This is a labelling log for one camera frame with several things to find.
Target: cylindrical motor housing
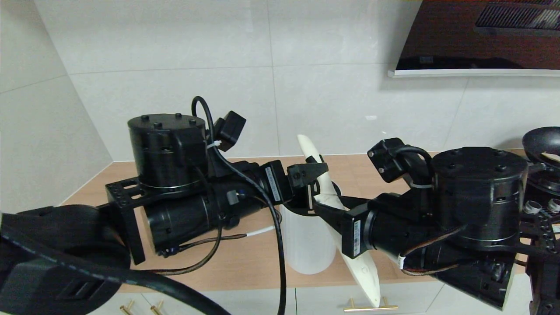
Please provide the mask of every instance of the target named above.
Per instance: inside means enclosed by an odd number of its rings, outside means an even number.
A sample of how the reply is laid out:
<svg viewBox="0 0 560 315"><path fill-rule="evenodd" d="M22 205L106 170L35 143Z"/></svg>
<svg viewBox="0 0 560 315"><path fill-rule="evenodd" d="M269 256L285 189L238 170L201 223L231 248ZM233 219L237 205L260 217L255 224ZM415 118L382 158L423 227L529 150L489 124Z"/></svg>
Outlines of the cylindrical motor housing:
<svg viewBox="0 0 560 315"><path fill-rule="evenodd" d="M128 121L138 179L145 191L182 190L207 173L205 122L188 115L142 115Z"/></svg>
<svg viewBox="0 0 560 315"><path fill-rule="evenodd" d="M527 162L489 147L442 152L435 171L435 218L442 230L465 225L455 244L477 250L518 242Z"/></svg>

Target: black cable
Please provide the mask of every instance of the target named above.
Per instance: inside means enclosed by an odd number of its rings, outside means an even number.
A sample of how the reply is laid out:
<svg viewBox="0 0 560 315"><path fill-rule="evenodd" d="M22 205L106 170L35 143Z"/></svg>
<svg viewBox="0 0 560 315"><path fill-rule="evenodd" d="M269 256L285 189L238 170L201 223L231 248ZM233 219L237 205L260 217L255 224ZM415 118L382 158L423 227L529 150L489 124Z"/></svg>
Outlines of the black cable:
<svg viewBox="0 0 560 315"><path fill-rule="evenodd" d="M231 239L241 239L241 238L246 238L247 234L243 233L243 234L234 234L234 235L228 235L228 236L224 236L221 237L221 240L231 240ZM201 239L198 240L196 242L192 242L192 243L188 243L185 245L181 245L179 246L179 252L183 252L189 248L193 248L195 246L198 245L202 245L202 244L206 244L206 243L210 243L210 242L215 242L218 238L217 237L211 237L211 238L205 238L205 239Z"/></svg>
<svg viewBox="0 0 560 315"><path fill-rule="evenodd" d="M218 251L218 247L220 246L221 240L222 240L222 224L221 224L221 220L218 220L218 236L215 237L216 243L214 244L214 247L212 247L210 252L204 258L202 258L201 261L189 267L183 267L177 269L148 269L145 271L153 272L155 274L160 274L164 276L177 276L177 275L188 274L189 272L198 270L202 268L202 266L206 265L206 263L209 262L210 259L212 259L212 257L214 257L214 254Z"/></svg>
<svg viewBox="0 0 560 315"><path fill-rule="evenodd" d="M191 104L191 111L193 116L197 116L197 104L200 103L202 108L204 109L204 113L206 115L206 122L208 123L208 130L209 130L209 138L210 143L214 143L214 121L212 120L212 115L210 114L210 109L208 108L208 104L206 101L201 98L200 96L195 96L193 102ZM270 214L272 215L272 219L274 221L274 228L276 230L276 240L278 243L278 263L280 266L280 303L278 306L278 315L284 315L286 312L286 262L284 260L284 245L282 243L282 232L280 231L280 223L278 222L278 218L276 217L276 211L274 209L274 205L268 194L264 189L254 180L247 177L247 175L243 174L239 170L237 170L225 157L220 153L217 146L212 146L211 150L214 150L216 156L223 162L225 166L227 166L232 172L237 174L239 177L244 179L248 182L251 186L253 186L264 198L266 201L268 208L270 209Z"/></svg>
<svg viewBox="0 0 560 315"><path fill-rule="evenodd" d="M22 248L28 253L86 276L117 284L143 286L159 291L204 314L231 315L228 311L203 294L164 276L141 270L129 270L98 265L45 246L6 224L2 225L0 234L3 239Z"/></svg>
<svg viewBox="0 0 560 315"><path fill-rule="evenodd" d="M525 262L525 261L521 261L521 260L516 259L516 260L514 260L514 263L516 263L516 264L518 264L519 266L522 266L522 267L527 267L527 262Z"/></svg>
<svg viewBox="0 0 560 315"><path fill-rule="evenodd" d="M397 156L398 154L405 152L420 154L420 156L424 158L426 166L428 167L428 175L430 175L430 180L434 177L435 171L433 170L432 166L432 156L426 150L415 146L403 146L398 149L392 150L391 155Z"/></svg>
<svg viewBox="0 0 560 315"><path fill-rule="evenodd" d="M251 196L251 198L257 199L258 201L260 201L265 207L267 207L267 202L262 200L261 198L257 197L257 196ZM280 211L276 210L276 208L274 208L274 211L276 212L276 217L278 218L278 222L282 223L282 214L280 213Z"/></svg>

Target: cream curved object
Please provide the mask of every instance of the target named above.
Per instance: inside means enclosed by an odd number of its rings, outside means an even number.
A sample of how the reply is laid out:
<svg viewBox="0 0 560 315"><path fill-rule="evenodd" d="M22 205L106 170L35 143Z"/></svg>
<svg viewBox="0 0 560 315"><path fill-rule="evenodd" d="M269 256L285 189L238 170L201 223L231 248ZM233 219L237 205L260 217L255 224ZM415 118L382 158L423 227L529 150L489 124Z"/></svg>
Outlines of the cream curved object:
<svg viewBox="0 0 560 315"><path fill-rule="evenodd" d="M315 145L307 136L298 135L297 140L300 143L301 151L304 153L304 157L306 159L309 156L313 156L316 161L321 160L317 148L315 148ZM319 176L317 178L317 182L319 183L320 194L315 196L315 200L337 209L346 210L337 196L334 186L330 180L329 172ZM342 237L328 224L326 225L329 228L335 245L340 251ZM348 269L350 270L356 283L362 288L363 292L371 302L371 305L373 307L379 307L381 302L381 292L379 288L377 267L375 266L373 258L371 258L368 253L362 254L355 259L348 258L346 255L343 255L342 252L340 254L342 255L342 258L348 266Z"/></svg>

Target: wire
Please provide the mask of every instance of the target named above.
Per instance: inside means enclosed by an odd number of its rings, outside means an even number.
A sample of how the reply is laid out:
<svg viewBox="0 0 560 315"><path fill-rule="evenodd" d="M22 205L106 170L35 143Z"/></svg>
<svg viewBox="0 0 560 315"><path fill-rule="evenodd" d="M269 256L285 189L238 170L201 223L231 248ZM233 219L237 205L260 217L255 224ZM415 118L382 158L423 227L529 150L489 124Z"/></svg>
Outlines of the wire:
<svg viewBox="0 0 560 315"><path fill-rule="evenodd" d="M446 267L442 267L442 268L438 268L435 270L423 270L423 269L410 269L410 268L405 268L403 269L403 273L405 275L409 275L409 276L428 276L428 275L433 275L436 274L438 272L442 272L442 271L446 271L449 269L453 269L453 268L457 268L459 267L460 264L455 263L453 265L449 265Z"/></svg>
<svg viewBox="0 0 560 315"><path fill-rule="evenodd" d="M204 109L204 113L206 115L206 122L208 123L208 130L209 130L209 138L210 142L214 143L214 121L212 120L212 115L210 113L210 109L208 108L208 104L206 101L201 98L200 96L195 96L193 102L191 104L191 111L193 116L197 116L197 104L200 103L202 108ZM278 264L280 266L280 303L278 305L278 315L284 315L286 312L286 262L284 259L284 245L282 243L282 232L280 231L280 222L276 216L276 210L274 209L274 205L268 194L264 189L255 183L254 180L249 178L247 175L243 174L239 170L237 170L225 157L220 153L218 147L213 146L210 150L214 150L216 156L223 162L223 164L228 167L232 172L237 174L239 177L247 181L251 186L253 186L260 194L263 195L268 208L270 209L270 214L272 215L272 219L274 221L274 228L276 230L276 240L278 245Z"/></svg>
<svg viewBox="0 0 560 315"><path fill-rule="evenodd" d="M247 237L247 234L243 233L243 234L234 234L234 235L228 235L228 236L224 236L221 238L221 240L230 240L230 239L240 239L240 238L245 238ZM215 242L218 238L217 237L211 237L211 238L205 238L205 239L201 239L198 240L196 242L192 242L192 243L188 243L185 245L181 245L179 246L179 252L183 252L189 248L193 248L195 246L198 245L202 245L202 244L206 244L206 243L210 243L210 242Z"/></svg>
<svg viewBox="0 0 560 315"><path fill-rule="evenodd" d="M519 266L522 266L522 267L527 267L527 262L525 262L525 261L521 261L521 260L516 259L516 260L514 260L514 263L516 263L516 264L518 264Z"/></svg>
<svg viewBox="0 0 560 315"><path fill-rule="evenodd" d="M262 202L264 204L264 206L267 206L267 202L262 200L261 198L257 197L257 196L251 196L251 198L257 199L258 201ZM282 223L282 214L280 213L280 211L276 210L276 208L274 208L274 212L276 212L276 217L278 218L278 222Z"/></svg>
<svg viewBox="0 0 560 315"><path fill-rule="evenodd" d="M47 261L77 271L86 276L117 284L143 286L159 291L204 314L231 315L228 311L203 294L164 276L141 270L129 270L98 265L45 246L6 224L2 225L0 234L3 239L30 254L39 256Z"/></svg>
<svg viewBox="0 0 560 315"><path fill-rule="evenodd" d="M206 255L206 257L202 258L201 261L189 267L183 267L177 269L148 269L145 271L153 272L155 274L160 274L164 276L177 276L177 275L188 274L189 272L193 272L195 270L202 268L202 266L206 265L206 263L210 261L210 259L212 259L216 251L218 251L218 247L220 246L220 241L222 240L222 224L220 222L221 220L218 221L218 236L215 237L216 243L214 244L214 247L212 247L210 252Z"/></svg>
<svg viewBox="0 0 560 315"><path fill-rule="evenodd" d="M434 177L435 171L432 166L432 156L424 149L415 146L403 146L391 152L392 156L397 156L397 154L410 152L420 154L424 161L426 162L426 167L428 167L428 175L430 175L430 180Z"/></svg>
<svg viewBox="0 0 560 315"><path fill-rule="evenodd" d="M448 237L450 237L450 236L452 236L452 235L455 235L455 234L461 232L461 231L464 230L465 228L466 228L466 225L463 225L463 226L460 226L460 227L458 227L458 228L454 228L454 229L448 230L448 231L444 232L442 235L440 235L440 236L438 236L438 237L429 239L429 240L427 240L427 241L425 241L425 242L422 242L422 243L420 243L420 244L417 244L417 245L415 245L415 246L413 246L413 247L407 249L406 251L404 251L403 253L401 253L400 256L401 256L401 257L406 257L407 255L409 255L410 253L416 251L417 249L424 248L424 247L426 247L426 246L433 245L433 244L435 244L435 243L441 242L442 240L445 240L446 238L448 238Z"/></svg>
<svg viewBox="0 0 560 315"><path fill-rule="evenodd" d="M233 234L233 235L228 235L228 236L224 236L221 238L221 240L231 240L231 239L241 239L241 238L246 238L246 237L252 237L255 235L259 235L268 231L271 231L274 229L274 225L271 226L267 226L266 228L262 228L260 230L256 230L256 231L252 231L252 232L248 232L248 233L241 233L241 234ZM185 245L181 245L179 246L179 252L183 252L189 248L193 248L195 246L198 245L202 245L202 244L206 244L206 243L210 243L210 242L215 242L217 240L216 237L212 237L212 238L205 238L205 239L201 239L198 240L196 242L192 242L192 243L188 243Z"/></svg>

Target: cable tie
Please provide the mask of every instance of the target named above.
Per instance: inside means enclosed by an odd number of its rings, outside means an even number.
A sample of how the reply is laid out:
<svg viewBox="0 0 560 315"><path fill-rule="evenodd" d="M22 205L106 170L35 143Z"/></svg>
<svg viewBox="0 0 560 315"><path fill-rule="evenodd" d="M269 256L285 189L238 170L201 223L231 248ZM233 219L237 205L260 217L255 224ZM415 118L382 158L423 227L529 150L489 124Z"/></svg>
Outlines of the cable tie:
<svg viewBox="0 0 560 315"><path fill-rule="evenodd" d="M210 149L211 147L213 147L213 146L219 146L220 144L222 144L222 141L216 140L216 141L214 141L214 143L210 143L209 145L207 145L207 146L206 146L206 149L208 150L208 149Z"/></svg>

